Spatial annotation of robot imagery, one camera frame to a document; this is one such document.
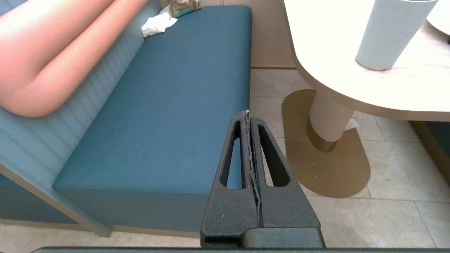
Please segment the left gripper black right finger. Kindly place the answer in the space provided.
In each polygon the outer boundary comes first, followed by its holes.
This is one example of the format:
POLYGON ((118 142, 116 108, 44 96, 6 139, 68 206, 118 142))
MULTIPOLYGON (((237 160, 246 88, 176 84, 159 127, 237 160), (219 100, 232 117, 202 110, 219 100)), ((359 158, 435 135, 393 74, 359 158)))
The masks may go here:
POLYGON ((319 229, 320 221, 268 125, 252 117, 249 126, 262 226, 319 229))

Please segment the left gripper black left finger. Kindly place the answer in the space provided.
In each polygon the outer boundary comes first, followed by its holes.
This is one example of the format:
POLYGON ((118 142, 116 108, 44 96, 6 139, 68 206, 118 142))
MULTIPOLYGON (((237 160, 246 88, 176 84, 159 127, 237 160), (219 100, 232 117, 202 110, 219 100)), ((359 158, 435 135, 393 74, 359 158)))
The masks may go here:
POLYGON ((201 248, 240 248, 242 235, 261 225, 260 194, 252 157, 250 117, 241 111, 230 121, 200 229, 201 248), (241 189, 228 189, 234 142, 239 139, 241 189))

